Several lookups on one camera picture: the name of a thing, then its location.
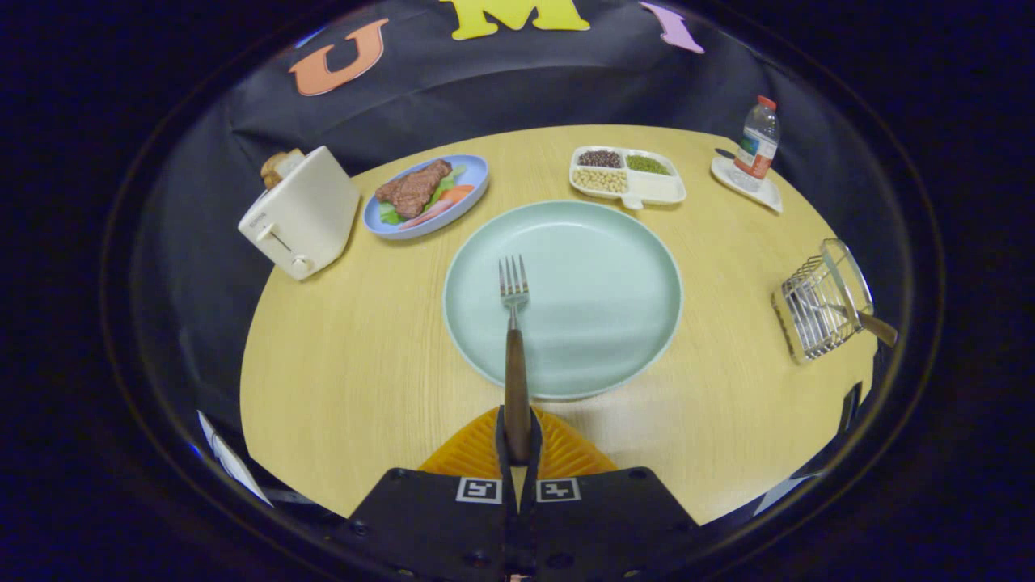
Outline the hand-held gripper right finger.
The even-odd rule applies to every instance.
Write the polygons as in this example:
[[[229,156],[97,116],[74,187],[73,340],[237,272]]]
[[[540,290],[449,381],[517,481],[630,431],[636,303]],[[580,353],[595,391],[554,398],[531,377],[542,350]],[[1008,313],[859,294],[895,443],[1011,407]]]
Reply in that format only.
[[[614,464],[570,424],[532,411],[518,570],[533,581],[647,581],[698,523],[653,470]]]

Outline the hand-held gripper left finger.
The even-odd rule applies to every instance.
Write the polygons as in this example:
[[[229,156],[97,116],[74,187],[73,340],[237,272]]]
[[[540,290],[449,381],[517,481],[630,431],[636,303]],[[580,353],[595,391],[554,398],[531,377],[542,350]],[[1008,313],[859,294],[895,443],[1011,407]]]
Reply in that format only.
[[[391,468],[344,523],[344,544],[388,580],[507,581],[518,495],[502,410],[463,427],[421,468]]]

